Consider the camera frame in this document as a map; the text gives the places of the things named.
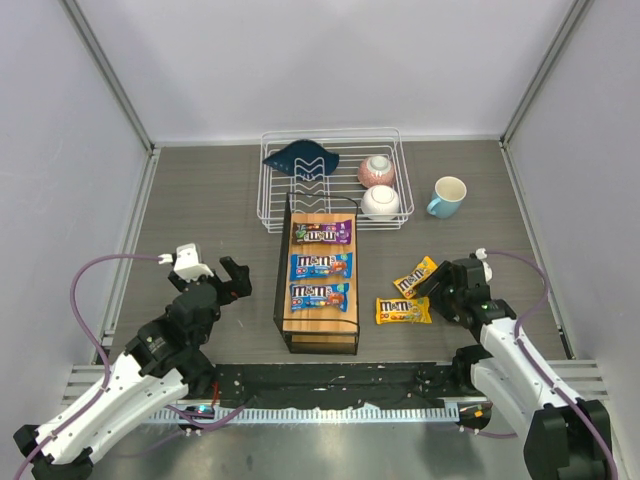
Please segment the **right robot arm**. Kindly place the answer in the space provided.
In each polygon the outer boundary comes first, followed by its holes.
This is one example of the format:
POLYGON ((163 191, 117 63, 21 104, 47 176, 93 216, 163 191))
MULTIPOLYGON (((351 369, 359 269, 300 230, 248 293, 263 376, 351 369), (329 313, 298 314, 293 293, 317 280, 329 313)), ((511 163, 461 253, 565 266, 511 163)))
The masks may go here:
POLYGON ((533 479, 616 479, 610 416, 550 366, 511 306, 493 298, 489 267, 477 254, 443 262, 418 287, 444 319, 467 329, 474 345, 454 358, 462 385, 481 392, 523 442, 533 479))

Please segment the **light blue mug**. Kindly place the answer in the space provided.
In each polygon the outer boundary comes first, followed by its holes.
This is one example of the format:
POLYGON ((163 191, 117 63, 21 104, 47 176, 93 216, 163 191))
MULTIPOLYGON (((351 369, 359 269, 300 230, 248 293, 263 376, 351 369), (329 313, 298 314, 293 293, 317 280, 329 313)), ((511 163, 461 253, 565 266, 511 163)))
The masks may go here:
POLYGON ((439 219, 453 216, 467 195, 467 186, 459 178, 445 176, 434 185, 432 199, 426 207, 427 212, 439 219))

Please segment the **blue candy bag long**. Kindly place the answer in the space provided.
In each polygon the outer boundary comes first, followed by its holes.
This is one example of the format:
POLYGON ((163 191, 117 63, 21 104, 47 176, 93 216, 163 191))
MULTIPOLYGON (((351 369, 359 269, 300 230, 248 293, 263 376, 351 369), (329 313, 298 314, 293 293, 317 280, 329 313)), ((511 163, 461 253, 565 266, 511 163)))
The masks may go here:
POLYGON ((326 279, 340 276, 350 279, 353 270, 353 254, 303 255, 290 257, 290 281, 305 279, 326 279))

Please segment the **dark blue leaf plate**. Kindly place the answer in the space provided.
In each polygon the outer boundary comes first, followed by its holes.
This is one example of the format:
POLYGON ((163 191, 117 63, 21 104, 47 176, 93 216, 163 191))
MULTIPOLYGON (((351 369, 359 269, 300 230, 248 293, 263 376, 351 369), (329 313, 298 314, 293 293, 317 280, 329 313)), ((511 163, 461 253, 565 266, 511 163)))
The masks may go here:
POLYGON ((267 156, 262 163, 297 180, 313 181, 331 175, 340 162, 337 153, 311 140, 296 140, 267 156))

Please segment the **white bowl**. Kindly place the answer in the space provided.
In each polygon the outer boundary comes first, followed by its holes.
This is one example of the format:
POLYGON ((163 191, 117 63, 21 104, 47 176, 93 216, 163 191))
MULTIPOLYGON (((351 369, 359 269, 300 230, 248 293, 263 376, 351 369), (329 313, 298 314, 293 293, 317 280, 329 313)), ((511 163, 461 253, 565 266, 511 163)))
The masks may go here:
POLYGON ((360 208, 362 213, 373 221, 390 221, 400 213, 399 196, 389 186, 375 185, 364 193, 360 208))

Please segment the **blue candy bag short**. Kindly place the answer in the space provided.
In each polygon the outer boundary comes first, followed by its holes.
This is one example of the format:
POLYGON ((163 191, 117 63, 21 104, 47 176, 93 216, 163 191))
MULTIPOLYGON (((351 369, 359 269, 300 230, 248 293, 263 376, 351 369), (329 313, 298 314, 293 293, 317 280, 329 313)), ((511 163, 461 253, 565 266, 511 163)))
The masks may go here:
POLYGON ((346 312, 349 289, 349 283, 290 284, 291 311, 333 307, 346 312))

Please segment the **yellow candy bag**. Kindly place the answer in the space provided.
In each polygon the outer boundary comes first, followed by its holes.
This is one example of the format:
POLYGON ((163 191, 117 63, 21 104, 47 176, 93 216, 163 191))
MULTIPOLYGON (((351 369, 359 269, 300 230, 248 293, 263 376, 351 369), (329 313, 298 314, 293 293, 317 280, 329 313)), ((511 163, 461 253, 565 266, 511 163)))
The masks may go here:
POLYGON ((381 299, 376 300, 375 321, 377 325, 396 323, 431 324, 429 300, 381 299))
POLYGON ((393 285, 406 299, 415 297, 418 287, 438 268, 438 265, 425 256, 407 275, 393 281, 393 285))

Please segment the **purple candy bag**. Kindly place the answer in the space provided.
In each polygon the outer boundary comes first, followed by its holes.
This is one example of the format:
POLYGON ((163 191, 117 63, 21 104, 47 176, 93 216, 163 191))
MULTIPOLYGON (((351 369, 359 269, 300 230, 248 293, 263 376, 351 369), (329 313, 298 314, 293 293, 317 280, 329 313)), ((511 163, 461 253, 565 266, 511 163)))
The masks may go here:
POLYGON ((349 245, 351 243, 351 239, 351 220, 342 222, 293 224, 292 243, 296 245, 349 245))

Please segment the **pink patterned bowl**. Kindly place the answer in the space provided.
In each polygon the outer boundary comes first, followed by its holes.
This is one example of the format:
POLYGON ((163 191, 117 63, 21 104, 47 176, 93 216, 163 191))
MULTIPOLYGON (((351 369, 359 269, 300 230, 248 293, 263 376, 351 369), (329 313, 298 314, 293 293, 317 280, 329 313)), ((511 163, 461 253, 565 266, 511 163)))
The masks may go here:
POLYGON ((365 188, 377 185, 392 187, 395 181, 395 167, 388 157, 369 156, 360 163, 357 178, 365 188))

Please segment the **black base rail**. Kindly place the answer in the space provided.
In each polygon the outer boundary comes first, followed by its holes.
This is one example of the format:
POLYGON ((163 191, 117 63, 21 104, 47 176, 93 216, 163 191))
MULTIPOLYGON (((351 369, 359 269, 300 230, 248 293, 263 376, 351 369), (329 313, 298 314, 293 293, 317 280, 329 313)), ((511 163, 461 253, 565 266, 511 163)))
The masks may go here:
POLYGON ((460 366, 438 362, 219 364, 216 381, 229 408, 423 408, 484 396, 460 366))

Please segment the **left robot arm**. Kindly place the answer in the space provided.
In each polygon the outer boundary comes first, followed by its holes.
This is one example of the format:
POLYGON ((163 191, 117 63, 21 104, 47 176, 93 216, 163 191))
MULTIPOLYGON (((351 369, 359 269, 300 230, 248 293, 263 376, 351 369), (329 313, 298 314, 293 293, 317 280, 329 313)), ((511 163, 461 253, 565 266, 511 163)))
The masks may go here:
POLYGON ((223 281, 201 261, 195 245, 173 254, 149 256, 170 265, 168 279, 178 296, 164 313, 141 327, 114 362, 71 406, 41 425, 24 425, 13 435, 23 455, 15 473, 36 479, 86 479, 94 465, 155 411, 178 400, 200 398, 216 381, 216 368, 201 351, 222 307, 252 293, 250 269, 231 257, 219 262, 223 281))

